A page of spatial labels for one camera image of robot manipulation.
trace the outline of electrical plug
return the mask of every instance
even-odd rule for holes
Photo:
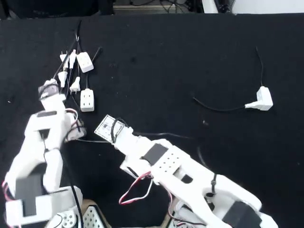
[[[81,68],[82,73],[94,69],[92,60],[87,52],[81,52],[77,55],[77,62]]]
[[[70,86],[70,92],[78,92],[80,91],[80,77],[76,77],[75,81],[72,83],[72,85]]]
[[[92,89],[85,89],[80,94],[80,109],[82,112],[94,111],[94,93]]]
[[[60,81],[60,87],[64,88],[66,86],[67,71],[61,71],[58,73],[58,78]]]
[[[255,108],[261,111],[268,111],[272,106],[272,98],[267,87],[261,86],[256,93],[257,101],[246,104],[245,108]]]
[[[63,62],[63,60],[65,60],[66,56],[67,56],[66,54],[62,54],[62,52],[61,52],[61,55],[60,55],[61,62]],[[68,59],[69,59],[69,57],[67,57],[67,59],[66,59],[64,65],[63,65],[63,68],[64,68],[64,69],[65,69],[65,68],[66,68],[66,69],[68,68]]]
[[[74,49],[73,52],[70,54],[70,57],[69,57],[70,69],[73,69],[73,67],[74,67],[76,56],[77,56],[76,55],[76,50]]]

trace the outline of black cable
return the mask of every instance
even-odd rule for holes
[[[173,136],[173,137],[177,137],[177,138],[182,138],[182,139],[193,139],[191,137],[188,136],[184,136],[184,135],[179,135],[179,134],[174,134],[174,133],[170,133],[170,132],[163,132],[163,133],[142,133],[142,132],[133,132],[133,134],[135,135],[141,135],[141,136],[163,136],[163,135],[169,135],[169,136]]]
[[[165,8],[165,6],[163,5],[162,1],[163,1],[163,0],[160,0],[161,6],[163,7],[163,9],[164,9],[167,13],[169,13],[169,11],[168,11],[168,10]]]
[[[210,109],[212,111],[215,111],[215,112],[221,112],[221,113],[224,113],[224,112],[231,112],[231,111],[235,111],[235,110],[238,110],[238,109],[243,109],[245,108],[245,105],[243,106],[240,106],[240,107],[236,107],[236,108],[230,108],[230,109],[217,109],[217,108],[212,108],[212,107],[209,107],[207,105],[205,105],[204,103],[202,103],[201,101],[199,101],[197,98],[193,97],[192,98],[193,100],[195,100],[199,105],[207,108],[207,109]]]
[[[76,102],[76,100],[75,100],[75,98],[74,98],[74,95],[73,95],[73,94],[71,94],[71,97],[72,97],[72,100],[74,101],[74,103],[75,103],[75,105],[76,105],[77,109],[78,109],[78,110],[81,110],[81,108],[80,108],[79,104]]]
[[[78,129],[79,128],[85,128],[84,126],[77,126],[77,127],[73,127],[71,128],[65,135],[62,143],[68,139],[68,135],[75,129]],[[62,157],[62,161],[63,161],[63,165],[65,166],[66,168],[66,174],[67,174],[67,177],[69,179],[69,182],[70,182],[70,186],[71,186],[71,189],[72,189],[72,192],[73,192],[73,195],[74,195],[74,198],[75,198],[75,202],[76,202],[76,206],[77,206],[77,210],[78,210],[78,213],[79,213],[79,216],[80,216],[80,224],[81,224],[81,228],[84,228],[84,221],[83,221],[83,218],[82,218],[82,213],[81,213],[81,208],[80,208],[80,205],[79,205],[79,201],[78,201],[78,197],[76,195],[76,191],[75,191],[75,188],[74,188],[74,184],[73,184],[73,179],[72,179],[72,176],[71,176],[71,173],[70,173],[70,169],[69,169],[69,166],[66,162],[66,159],[65,157],[63,156],[63,154],[60,152],[61,154],[61,157]]]
[[[262,58],[261,58],[261,56],[258,52],[257,46],[256,46],[256,54],[257,54],[257,57],[258,57],[258,59],[260,61],[260,64],[261,64],[261,78],[260,78],[260,80],[261,80],[261,86],[263,86],[264,64],[263,64]]]
[[[68,177],[68,179],[69,179],[70,186],[71,186],[71,189],[72,189],[74,198],[75,198],[76,206],[77,206],[78,213],[79,213],[79,217],[80,217],[81,228],[84,228],[84,220],[83,220],[83,218],[82,218],[81,208],[80,208],[79,201],[78,201],[78,197],[77,197],[77,195],[76,195],[76,191],[75,191],[75,188],[74,188],[73,179],[72,179],[72,176],[71,176],[71,174],[70,174],[70,170],[69,170],[68,164],[67,164],[67,162],[66,162],[66,160],[65,160],[65,158],[64,158],[64,156],[63,156],[62,154],[61,154],[61,157],[62,157],[62,160],[63,160],[63,165],[64,165],[65,168],[66,168],[66,174],[67,174],[67,177]]]
[[[101,53],[103,52],[103,48],[102,47],[99,47],[97,49],[97,51],[95,52],[95,55],[94,55],[94,57],[92,59],[92,63],[94,63],[94,61],[97,59],[98,54],[99,54],[100,51],[101,51]],[[85,80],[85,84],[86,84],[86,88],[87,89],[89,88],[89,72],[90,71],[87,72],[87,74],[86,74],[86,80]]]
[[[125,120],[123,120],[122,118],[118,117],[114,120],[113,124],[112,124],[112,127],[111,127],[111,140],[112,140],[112,143],[115,143],[116,142],[116,138],[117,138],[117,135],[115,135],[114,137],[114,127],[115,127],[115,124],[117,123],[117,121],[120,121],[122,122],[126,127],[129,127],[129,125],[126,123]]]
[[[61,225],[62,221],[63,221],[63,217],[62,217],[61,215],[59,215],[59,214],[57,214],[57,215],[61,217],[61,221],[60,221],[59,224],[58,224],[57,226],[55,226],[54,228],[59,227],[59,226]]]
[[[57,83],[50,83],[50,84],[44,85],[43,89],[38,93],[39,100],[41,100],[41,95],[44,93],[44,91],[51,86],[56,86],[59,91],[59,85]]]
[[[199,160],[200,160],[201,164],[202,164],[203,166],[205,166],[207,169],[211,170],[211,169],[208,167],[208,165],[205,163],[204,159],[203,159],[203,156],[202,156],[201,150],[200,150],[200,146],[197,147],[197,153],[198,153]]]
[[[151,1],[148,1],[148,2],[145,2],[145,3],[142,3],[142,4],[134,4],[132,1],[129,1],[129,4],[132,5],[132,6],[145,6],[145,5],[149,5],[150,3],[154,2],[155,0],[151,0]]]
[[[82,20],[79,20],[77,28],[75,30],[75,37],[76,37],[76,41],[77,41],[77,48],[78,51],[82,52],[82,48],[81,48],[81,43],[80,43],[80,26],[81,26],[81,22]]]
[[[68,92],[69,92],[69,88],[70,88],[70,79],[71,79],[72,71],[73,71],[73,69],[70,69],[70,74],[69,74],[68,80],[67,80],[66,100],[67,100]]]

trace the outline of black fabric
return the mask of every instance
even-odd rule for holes
[[[37,88],[56,71],[77,22],[0,22],[1,179],[20,150],[30,115],[43,109]],[[83,49],[90,56],[104,49],[89,79],[95,111],[79,114],[88,139],[100,139],[93,131],[106,114],[122,117],[139,132],[199,137],[168,139],[198,161],[200,144],[208,166],[257,195],[279,227],[303,226],[303,23],[303,14],[83,19]],[[255,101],[260,86],[255,46],[274,101],[269,111],[216,113],[193,102],[193,94],[217,108]],[[95,200],[112,226],[161,224],[169,202],[161,187],[154,185],[146,200],[118,205],[133,182],[119,169],[122,153],[85,142],[70,142],[62,152],[84,198]],[[130,197],[143,195],[148,184],[141,181]]]

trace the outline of power cord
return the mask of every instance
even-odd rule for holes
[[[256,93],[257,101],[245,104],[240,107],[235,107],[235,108],[230,108],[230,109],[217,109],[217,108],[213,108],[213,107],[210,107],[210,106],[204,104],[203,102],[201,102],[199,99],[197,99],[195,97],[193,97],[192,99],[194,101],[196,101],[199,105],[201,105],[207,109],[210,109],[212,111],[215,111],[215,112],[231,112],[231,111],[235,111],[235,110],[243,109],[243,108],[246,108],[246,109],[255,108],[255,109],[259,109],[261,111],[268,111],[273,106],[273,101],[272,101],[272,97],[271,97],[269,89],[267,87],[264,87],[264,85],[263,85],[264,64],[263,64],[262,58],[258,52],[257,46],[256,46],[256,55],[259,59],[260,65],[261,65],[261,76],[260,76],[261,87]]]
[[[256,54],[257,54],[257,57],[258,57],[258,59],[260,61],[260,64],[261,64],[261,78],[260,78],[260,80],[261,80],[261,86],[264,86],[263,85],[264,64],[263,64],[262,58],[261,58],[261,56],[260,56],[260,54],[258,52],[257,46],[256,46]]]
[[[133,134],[135,135],[141,135],[141,136],[164,136],[164,135],[168,135],[168,136],[173,136],[173,137],[177,137],[177,138],[182,138],[182,139],[193,139],[192,137],[188,137],[188,136],[184,136],[184,135],[179,135],[179,134],[174,134],[174,133],[170,133],[170,132],[163,132],[163,133],[143,133],[143,132],[133,132]]]
[[[235,107],[235,108],[230,108],[230,109],[217,109],[217,108],[212,108],[212,107],[209,107],[207,105],[205,105],[204,103],[202,103],[200,100],[198,100],[197,98],[193,97],[192,98],[194,101],[196,101],[198,104],[200,104],[201,106],[207,108],[207,109],[210,109],[212,111],[215,111],[215,112],[221,112],[221,113],[224,113],[224,112],[232,112],[232,111],[235,111],[235,110],[238,110],[238,109],[245,109],[245,105],[243,106],[239,106],[239,107]]]
[[[102,53],[102,52],[103,52],[103,48],[102,48],[102,47],[99,47],[99,48],[97,49],[97,51],[95,52],[95,55],[94,55],[94,57],[93,57],[93,59],[92,59],[92,63],[94,63],[94,61],[97,59],[97,57],[99,56],[99,54]],[[87,88],[87,89],[89,89],[89,74],[90,74],[90,71],[88,71],[88,72],[86,73],[86,80],[85,80],[85,84],[86,84],[86,88]]]

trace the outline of wire bundle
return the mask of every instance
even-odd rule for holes
[[[128,195],[129,191],[131,190],[131,188],[136,185],[141,179],[145,178],[145,177],[148,177],[148,178],[151,178],[151,181],[150,181],[150,185],[148,187],[148,190],[147,190],[147,193],[142,196],[142,197],[137,197],[137,198],[133,198],[133,199],[129,199],[129,200],[126,200],[126,201],[123,201],[125,196]],[[120,205],[127,205],[127,204],[130,204],[130,203],[133,203],[135,201],[138,201],[138,200],[142,200],[144,198],[146,198],[149,193],[150,193],[150,190],[151,190],[151,187],[152,187],[152,184],[153,184],[153,179],[152,179],[152,176],[151,176],[151,172],[147,172],[147,173],[144,173],[143,175],[139,176],[138,178],[136,178],[136,180],[131,184],[131,186],[129,187],[128,191],[126,191],[122,196],[121,198],[118,200],[118,203]]]

